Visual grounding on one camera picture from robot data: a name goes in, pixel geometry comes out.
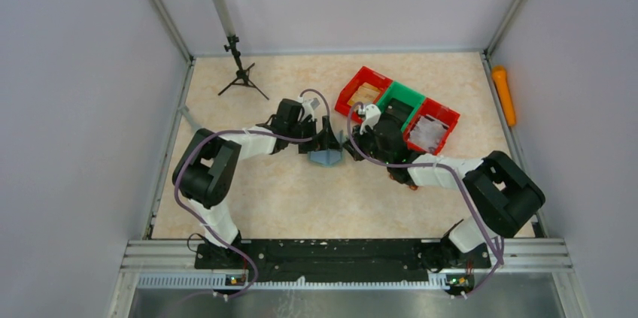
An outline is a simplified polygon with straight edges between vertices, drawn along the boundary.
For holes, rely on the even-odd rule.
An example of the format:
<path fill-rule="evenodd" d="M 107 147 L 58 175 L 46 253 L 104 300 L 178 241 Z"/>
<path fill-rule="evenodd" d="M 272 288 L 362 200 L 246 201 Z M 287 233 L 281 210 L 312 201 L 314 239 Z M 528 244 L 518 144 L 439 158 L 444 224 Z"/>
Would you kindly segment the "green card holder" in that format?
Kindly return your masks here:
<path fill-rule="evenodd" d="M 343 131 L 340 131 L 338 134 L 335 134 L 335 135 L 337 136 L 337 138 L 341 141 L 343 145 L 343 141 L 344 141 Z M 332 167 L 334 165 L 339 164 L 342 161 L 343 155 L 344 155 L 344 150 L 342 147 L 341 152 L 324 150 L 324 151 L 319 151 L 316 153 L 308 153 L 308 160 L 310 162 L 322 165 L 324 167 Z"/>

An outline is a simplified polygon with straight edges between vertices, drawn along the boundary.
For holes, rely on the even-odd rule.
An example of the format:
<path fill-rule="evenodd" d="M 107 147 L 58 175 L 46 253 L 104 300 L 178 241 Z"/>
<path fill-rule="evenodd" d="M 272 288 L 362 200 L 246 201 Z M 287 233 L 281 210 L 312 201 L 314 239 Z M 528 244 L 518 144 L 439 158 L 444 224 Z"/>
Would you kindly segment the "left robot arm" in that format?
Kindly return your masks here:
<path fill-rule="evenodd" d="M 239 230 L 232 221 L 226 196 L 237 164 L 296 145 L 300 154 L 322 165 L 342 159 L 342 142 L 328 115 L 318 119 L 314 99 L 283 99 L 264 123 L 248 129 L 212 132 L 201 128 L 192 137 L 173 175 L 175 202 L 204 228 L 206 241 L 237 251 Z"/>

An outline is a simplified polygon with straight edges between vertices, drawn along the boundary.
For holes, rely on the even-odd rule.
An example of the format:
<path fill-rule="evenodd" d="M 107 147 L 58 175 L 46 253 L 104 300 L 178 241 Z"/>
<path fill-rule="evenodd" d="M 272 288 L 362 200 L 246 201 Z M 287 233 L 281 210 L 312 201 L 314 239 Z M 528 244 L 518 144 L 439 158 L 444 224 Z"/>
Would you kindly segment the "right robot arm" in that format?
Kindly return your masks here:
<path fill-rule="evenodd" d="M 501 254 L 495 238 L 513 238 L 545 204 L 543 191 L 503 151 L 486 157 L 459 159 L 419 153 L 408 148 L 396 123 L 380 119 L 349 125 L 345 148 L 356 160 L 387 169 L 390 178 L 412 189 L 436 186 L 457 190 L 470 215 L 440 239 L 440 249 L 452 256 L 481 244 Z"/>

